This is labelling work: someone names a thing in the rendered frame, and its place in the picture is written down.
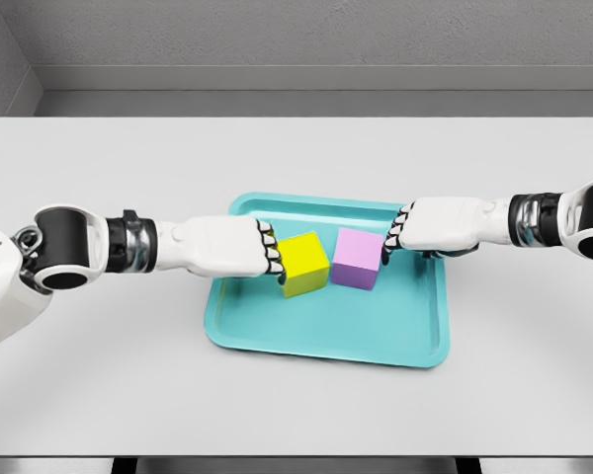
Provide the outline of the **teal tray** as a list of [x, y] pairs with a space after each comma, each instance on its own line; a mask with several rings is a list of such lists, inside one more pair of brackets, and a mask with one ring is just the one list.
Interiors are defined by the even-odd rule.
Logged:
[[[280, 240], [313, 231], [331, 255], [340, 228], [383, 234], [399, 208], [388, 202], [248, 193], [229, 211], [271, 223]], [[213, 343], [229, 349], [434, 367], [451, 348], [445, 266], [396, 251], [371, 290], [327, 283], [291, 298], [271, 277], [216, 279], [204, 327]]]

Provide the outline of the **pink purple cube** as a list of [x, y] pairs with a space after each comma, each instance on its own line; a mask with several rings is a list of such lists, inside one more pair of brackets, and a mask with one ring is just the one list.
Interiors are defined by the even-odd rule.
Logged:
[[381, 265], [383, 236], [341, 227], [332, 260], [330, 280], [335, 284], [372, 290]]

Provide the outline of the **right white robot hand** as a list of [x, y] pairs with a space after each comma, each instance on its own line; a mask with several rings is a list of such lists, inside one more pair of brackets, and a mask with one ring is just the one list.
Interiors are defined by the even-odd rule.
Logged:
[[474, 197], [422, 197], [401, 207], [381, 247], [386, 266], [395, 250], [419, 252], [425, 258], [458, 257], [478, 249], [478, 213]]

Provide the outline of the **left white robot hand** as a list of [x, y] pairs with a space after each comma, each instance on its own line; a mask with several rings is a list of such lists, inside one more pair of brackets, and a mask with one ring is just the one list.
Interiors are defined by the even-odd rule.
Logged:
[[250, 215], [195, 217], [182, 225], [185, 266], [201, 277], [276, 277], [283, 265], [273, 226]]

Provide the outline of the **yellow cube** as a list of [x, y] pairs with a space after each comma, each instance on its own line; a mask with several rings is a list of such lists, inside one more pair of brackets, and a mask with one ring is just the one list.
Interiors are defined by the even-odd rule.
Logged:
[[281, 240], [278, 250], [286, 271], [284, 297], [316, 291], [327, 284], [330, 263], [315, 232]]

